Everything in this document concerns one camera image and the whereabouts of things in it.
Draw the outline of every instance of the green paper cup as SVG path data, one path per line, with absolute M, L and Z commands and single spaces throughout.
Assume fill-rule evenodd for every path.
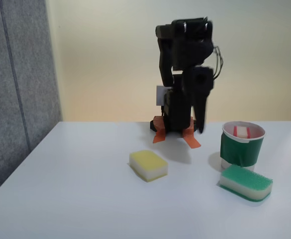
M 235 126 L 248 127 L 250 138 L 235 137 Z M 228 168 L 231 164 L 236 164 L 254 170 L 265 134 L 265 130 L 254 123 L 242 121 L 225 123 L 220 144 L 221 166 Z

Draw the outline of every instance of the wall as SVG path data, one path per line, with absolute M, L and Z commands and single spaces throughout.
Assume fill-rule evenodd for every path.
M 0 0 L 0 185 L 61 120 L 44 0 Z
M 47 7 L 64 120 L 158 115 L 155 26 L 201 16 L 213 21 L 224 57 L 207 120 L 291 120 L 291 1 L 47 0 Z

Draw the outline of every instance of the green sponge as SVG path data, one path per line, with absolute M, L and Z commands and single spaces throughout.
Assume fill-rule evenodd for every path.
M 271 192 L 273 180 L 237 165 L 221 173 L 221 187 L 250 201 L 261 201 Z
M 167 162 L 149 150 L 131 153 L 130 167 L 147 182 L 167 175 L 168 171 Z

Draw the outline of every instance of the orange tape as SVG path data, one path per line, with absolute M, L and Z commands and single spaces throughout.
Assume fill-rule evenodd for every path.
M 154 116 L 153 124 L 156 129 L 156 135 L 154 136 L 153 143 L 158 143 L 165 140 L 165 126 L 162 116 Z
M 194 137 L 194 120 L 191 117 L 190 127 L 183 130 L 183 138 L 191 148 L 199 148 L 201 144 Z

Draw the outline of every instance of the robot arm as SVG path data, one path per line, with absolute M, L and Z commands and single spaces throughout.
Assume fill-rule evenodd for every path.
M 212 22 L 207 18 L 175 20 L 157 26 L 156 36 L 163 85 L 172 87 L 165 97 L 164 123 L 170 131 L 188 127 L 191 120 L 188 108 L 193 106 L 196 125 L 202 133 L 206 100 L 213 89 L 215 74 L 213 69 L 200 65 L 214 51 Z M 173 75 L 172 68 L 183 73 Z

